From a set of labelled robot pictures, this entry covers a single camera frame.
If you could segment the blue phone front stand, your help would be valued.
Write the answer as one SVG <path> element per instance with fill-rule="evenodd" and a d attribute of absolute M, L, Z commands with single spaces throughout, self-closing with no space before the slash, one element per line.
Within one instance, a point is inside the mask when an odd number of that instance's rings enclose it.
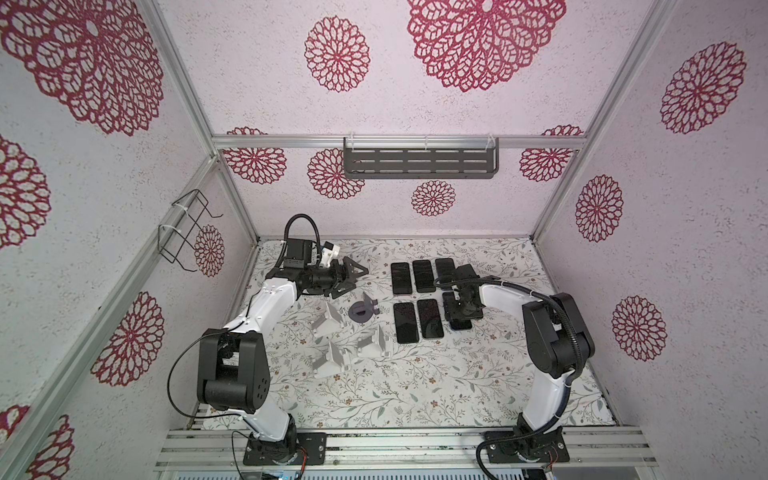
<path fill-rule="evenodd" d="M 446 321 L 453 331 L 470 330 L 472 328 L 472 319 L 467 318 L 459 306 L 459 301 L 453 293 L 442 293 L 443 309 Z"/>

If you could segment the green phone stand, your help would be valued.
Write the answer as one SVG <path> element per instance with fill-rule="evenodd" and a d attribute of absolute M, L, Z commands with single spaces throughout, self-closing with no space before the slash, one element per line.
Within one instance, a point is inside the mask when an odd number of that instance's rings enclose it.
<path fill-rule="evenodd" d="M 421 336 L 424 339 L 441 339 L 444 337 L 442 319 L 438 302 L 435 299 L 417 301 Z"/>

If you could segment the blue edged phone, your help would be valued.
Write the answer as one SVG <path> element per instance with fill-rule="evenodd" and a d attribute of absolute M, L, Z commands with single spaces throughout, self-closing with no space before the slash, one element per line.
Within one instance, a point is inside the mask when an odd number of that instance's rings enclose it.
<path fill-rule="evenodd" d="M 452 258 L 437 258 L 434 261 L 436 277 L 435 285 L 442 291 L 452 289 L 456 280 L 456 266 Z"/>

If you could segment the black phone purple edge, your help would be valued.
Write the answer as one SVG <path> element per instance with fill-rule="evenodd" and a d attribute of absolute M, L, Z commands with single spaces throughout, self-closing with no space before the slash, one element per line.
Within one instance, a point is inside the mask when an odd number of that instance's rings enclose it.
<path fill-rule="evenodd" d="M 411 295 L 413 286 L 410 265 L 407 262 L 393 262 L 390 271 L 392 293 L 396 296 Z"/>

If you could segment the dark phone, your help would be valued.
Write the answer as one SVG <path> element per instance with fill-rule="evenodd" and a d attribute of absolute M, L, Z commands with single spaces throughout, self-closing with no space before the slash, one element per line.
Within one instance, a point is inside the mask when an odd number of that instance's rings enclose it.
<path fill-rule="evenodd" d="M 396 303 L 393 306 L 397 342 L 414 344 L 420 339 L 416 309 L 412 302 Z"/>

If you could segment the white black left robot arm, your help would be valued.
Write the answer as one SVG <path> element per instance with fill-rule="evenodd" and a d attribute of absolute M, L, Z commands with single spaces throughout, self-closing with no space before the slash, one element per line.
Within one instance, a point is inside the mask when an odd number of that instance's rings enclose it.
<path fill-rule="evenodd" d="M 199 341 L 197 399 L 250 429 L 247 446 L 275 464 L 303 452 L 293 416 L 268 398 L 271 374 L 267 339 L 284 313 L 303 295 L 336 299 L 356 288 L 369 269 L 349 257 L 328 265 L 288 259 L 266 275 L 245 310 Z"/>

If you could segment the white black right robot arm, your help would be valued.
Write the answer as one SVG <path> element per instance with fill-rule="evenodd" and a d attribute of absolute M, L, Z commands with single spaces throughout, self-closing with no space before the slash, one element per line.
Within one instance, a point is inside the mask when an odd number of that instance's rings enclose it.
<path fill-rule="evenodd" d="M 527 354 L 537 372 L 513 434 L 495 443 L 529 444 L 555 431 L 573 384 L 595 353 L 594 341 L 574 298 L 566 293 L 545 294 L 496 277 L 481 277 L 470 265 L 438 277 L 435 285 L 454 292 L 462 318 L 493 308 L 520 315 L 523 320 Z"/>

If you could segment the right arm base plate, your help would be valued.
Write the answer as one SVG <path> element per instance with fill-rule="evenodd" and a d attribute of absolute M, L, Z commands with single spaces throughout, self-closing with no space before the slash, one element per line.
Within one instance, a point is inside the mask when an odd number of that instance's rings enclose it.
<path fill-rule="evenodd" d="M 570 454 L 565 445 L 562 430 L 530 437 L 518 441 L 502 442 L 503 438 L 512 437 L 513 431 L 488 431 L 484 439 L 491 441 L 488 456 L 491 464 L 503 463 L 567 463 Z"/>

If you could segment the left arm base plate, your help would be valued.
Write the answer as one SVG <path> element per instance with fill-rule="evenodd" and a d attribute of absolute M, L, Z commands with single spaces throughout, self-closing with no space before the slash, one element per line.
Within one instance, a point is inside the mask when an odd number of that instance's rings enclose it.
<path fill-rule="evenodd" d="M 316 466 L 323 465 L 328 435 L 321 433 L 288 433 L 279 442 L 257 439 L 249 435 L 243 464 L 245 466 Z"/>

